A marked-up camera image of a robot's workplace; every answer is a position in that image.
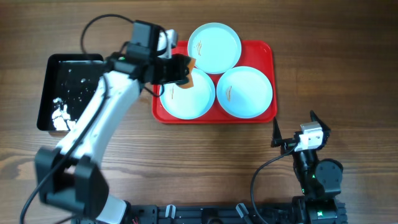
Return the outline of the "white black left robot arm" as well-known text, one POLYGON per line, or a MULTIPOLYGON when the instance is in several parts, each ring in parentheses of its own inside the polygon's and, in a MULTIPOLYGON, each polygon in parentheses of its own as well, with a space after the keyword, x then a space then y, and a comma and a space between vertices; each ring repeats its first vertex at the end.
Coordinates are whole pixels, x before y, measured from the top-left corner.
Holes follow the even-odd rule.
POLYGON ((35 155, 37 187, 32 197, 96 223, 129 223, 130 205, 112 196, 100 166, 106 147, 127 110, 146 83, 176 83, 190 88, 195 64, 173 54, 178 35, 144 21, 133 22, 130 41, 93 70, 101 74, 97 89, 74 128, 55 149, 35 155))

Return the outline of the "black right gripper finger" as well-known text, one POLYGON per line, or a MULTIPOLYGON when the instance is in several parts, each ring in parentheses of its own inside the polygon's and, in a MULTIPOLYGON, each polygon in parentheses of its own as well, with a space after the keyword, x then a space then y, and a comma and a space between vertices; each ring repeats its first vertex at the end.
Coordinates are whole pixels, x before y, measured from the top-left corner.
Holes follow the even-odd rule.
POLYGON ((273 132, 271 147, 279 147, 283 144, 282 135, 280 133, 279 125, 276 118, 273 118, 273 132))
POLYGON ((315 114, 314 110, 310 111, 310 119, 312 120, 312 122, 318 122, 319 125, 324 128, 325 124, 324 122, 315 114))

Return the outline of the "green and orange sponge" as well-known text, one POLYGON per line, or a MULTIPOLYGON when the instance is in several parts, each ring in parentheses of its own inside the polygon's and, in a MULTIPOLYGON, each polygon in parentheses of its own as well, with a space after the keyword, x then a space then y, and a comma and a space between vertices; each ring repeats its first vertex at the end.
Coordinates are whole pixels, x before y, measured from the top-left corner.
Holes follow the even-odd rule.
POLYGON ((195 59, 190 58, 189 63, 187 64, 187 75, 184 80, 176 83, 182 89, 188 89, 194 86, 193 78, 192 78, 192 70, 195 67, 195 59))

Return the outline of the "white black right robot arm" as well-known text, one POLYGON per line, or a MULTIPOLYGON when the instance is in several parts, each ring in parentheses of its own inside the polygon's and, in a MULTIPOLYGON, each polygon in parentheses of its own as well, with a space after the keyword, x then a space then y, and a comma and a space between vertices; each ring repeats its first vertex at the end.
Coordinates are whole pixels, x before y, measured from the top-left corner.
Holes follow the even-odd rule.
POLYGON ((303 193, 292 199, 292 222, 347 223, 345 205, 336 199, 341 193, 343 166, 334 159, 320 160, 317 155, 326 146, 331 129, 314 111, 310 112, 310 119, 286 139, 277 120, 273 120, 271 146, 280 147, 281 155, 293 157, 293 170, 303 193))

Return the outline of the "light blue plate back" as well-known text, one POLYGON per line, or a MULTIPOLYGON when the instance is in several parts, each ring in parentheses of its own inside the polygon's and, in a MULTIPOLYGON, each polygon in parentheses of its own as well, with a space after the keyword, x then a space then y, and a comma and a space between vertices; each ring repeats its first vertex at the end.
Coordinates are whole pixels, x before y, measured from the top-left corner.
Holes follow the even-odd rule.
POLYGON ((193 31, 188 40, 187 52, 195 59, 196 68, 208 74, 221 74, 237 64, 242 43, 232 28, 211 22, 193 31))

